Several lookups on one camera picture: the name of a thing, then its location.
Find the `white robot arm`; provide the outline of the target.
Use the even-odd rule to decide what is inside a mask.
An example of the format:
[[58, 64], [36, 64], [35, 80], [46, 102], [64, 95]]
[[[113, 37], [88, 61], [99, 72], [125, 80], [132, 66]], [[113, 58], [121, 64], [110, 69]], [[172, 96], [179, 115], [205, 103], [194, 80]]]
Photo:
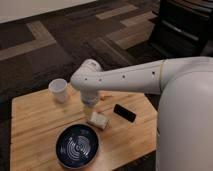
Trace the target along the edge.
[[160, 96], [156, 171], [213, 171], [213, 57], [195, 56], [104, 71], [85, 60], [70, 83], [86, 105], [105, 91]]

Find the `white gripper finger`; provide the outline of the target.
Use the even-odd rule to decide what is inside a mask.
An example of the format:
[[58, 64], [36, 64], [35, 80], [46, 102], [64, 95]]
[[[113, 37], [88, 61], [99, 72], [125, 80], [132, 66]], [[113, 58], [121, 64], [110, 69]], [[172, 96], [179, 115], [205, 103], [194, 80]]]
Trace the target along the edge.
[[91, 107], [88, 107], [88, 106], [84, 106], [83, 111], [84, 111], [84, 114], [87, 118], [90, 118], [92, 113], [93, 113], [93, 109]]

